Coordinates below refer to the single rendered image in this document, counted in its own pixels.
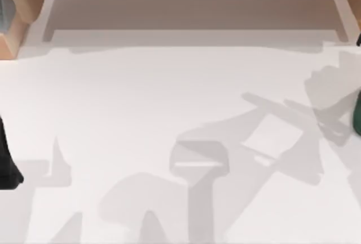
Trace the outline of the green bottle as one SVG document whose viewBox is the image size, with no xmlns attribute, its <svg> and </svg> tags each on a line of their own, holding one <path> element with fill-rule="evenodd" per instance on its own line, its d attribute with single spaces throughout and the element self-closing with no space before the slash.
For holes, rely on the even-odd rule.
<svg viewBox="0 0 361 244">
<path fill-rule="evenodd" d="M 353 110 L 352 128 L 357 135 L 361 136 L 361 90 L 358 92 Z"/>
</svg>

